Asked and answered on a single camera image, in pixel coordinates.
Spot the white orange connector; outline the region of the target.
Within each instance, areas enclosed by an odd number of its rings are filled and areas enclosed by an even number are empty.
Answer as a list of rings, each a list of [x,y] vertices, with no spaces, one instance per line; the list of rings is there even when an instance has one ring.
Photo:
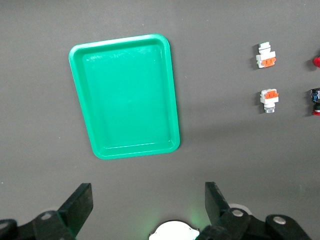
[[[276,103],[279,102],[279,93],[275,88],[262,90],[260,92],[260,102],[263,104],[265,113],[274,113]]]

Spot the green push button switch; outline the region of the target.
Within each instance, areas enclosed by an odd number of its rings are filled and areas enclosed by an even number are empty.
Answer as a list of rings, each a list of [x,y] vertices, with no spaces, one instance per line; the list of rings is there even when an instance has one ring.
[[[259,69],[269,68],[275,65],[276,52],[271,50],[269,41],[258,44],[258,54],[256,55],[256,64]]]

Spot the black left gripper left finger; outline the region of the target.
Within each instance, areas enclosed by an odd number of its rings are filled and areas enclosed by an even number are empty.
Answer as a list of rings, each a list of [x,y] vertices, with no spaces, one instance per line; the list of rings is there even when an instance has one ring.
[[[58,210],[20,226],[15,219],[0,219],[0,240],[77,240],[93,206],[92,184],[82,183]]]

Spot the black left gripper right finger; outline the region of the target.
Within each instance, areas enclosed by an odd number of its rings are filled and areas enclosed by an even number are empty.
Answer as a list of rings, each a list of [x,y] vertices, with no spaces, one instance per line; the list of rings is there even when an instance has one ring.
[[[270,214],[261,221],[230,207],[215,182],[205,183],[205,210],[210,220],[196,240],[312,240],[291,217]]]

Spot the green plastic tray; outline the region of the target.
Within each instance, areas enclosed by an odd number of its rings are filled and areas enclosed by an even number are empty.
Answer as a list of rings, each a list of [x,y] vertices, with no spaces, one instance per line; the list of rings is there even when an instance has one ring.
[[[170,43],[153,33],[75,45],[68,60],[102,160],[174,152],[180,130]]]

